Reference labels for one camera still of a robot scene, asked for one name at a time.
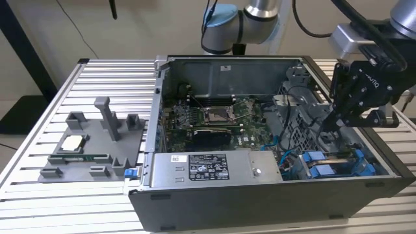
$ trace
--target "open computer chassis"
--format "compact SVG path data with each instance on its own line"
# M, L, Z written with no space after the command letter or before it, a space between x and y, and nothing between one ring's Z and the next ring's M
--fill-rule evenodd
M330 81L309 57L167 56L139 186L146 231L347 218L414 180L371 129L321 132Z

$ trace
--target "white wall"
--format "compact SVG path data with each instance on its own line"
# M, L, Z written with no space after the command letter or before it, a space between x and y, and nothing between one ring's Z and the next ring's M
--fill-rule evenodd
M34 81L0 31L0 101L38 94Z
M61 84L78 58L93 58L87 47L54 0L9 0L15 17L43 61ZM86 42L101 59L151 59L157 54L199 54L199 26L205 0L115 0L118 19L113 20L107 0L59 0ZM247 0L219 0L241 9ZM395 0L349 0L373 19L389 16ZM347 22L329 0L298 0L305 26L317 33L331 32ZM265 46L247 46L246 54L266 54ZM326 39L313 39L287 20L281 55L333 58Z
M50 76L62 83L79 58L93 58L54 0L9 0ZM243 7L246 0L222 0ZM203 0L59 0L101 59L153 59L157 54L201 54Z

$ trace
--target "motherboard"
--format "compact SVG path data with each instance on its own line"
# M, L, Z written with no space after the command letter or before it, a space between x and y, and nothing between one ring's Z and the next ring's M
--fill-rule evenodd
M273 142L265 122L253 97L187 96L163 108L167 152L258 151Z

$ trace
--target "power supply label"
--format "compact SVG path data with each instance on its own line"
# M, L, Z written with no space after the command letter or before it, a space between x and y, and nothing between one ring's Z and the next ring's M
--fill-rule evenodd
M225 154L189 155L187 163L191 181L229 179Z

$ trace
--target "slotted metal table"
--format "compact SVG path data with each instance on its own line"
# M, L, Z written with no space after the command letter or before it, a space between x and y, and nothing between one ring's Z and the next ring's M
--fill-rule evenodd
M334 60L317 59L330 77ZM0 234L122 233L143 234L123 182L37 183L66 124L70 111L99 118L94 97L110 97L118 117L137 113L147 119L154 86L153 60L90 60L78 64L53 102L0 174ZM399 115L399 126L375 129L381 139L416 174L416 126ZM145 134L139 150L143 149ZM382 198L343 220L199 230L197 234L381 234L416 233L416 184L394 197Z

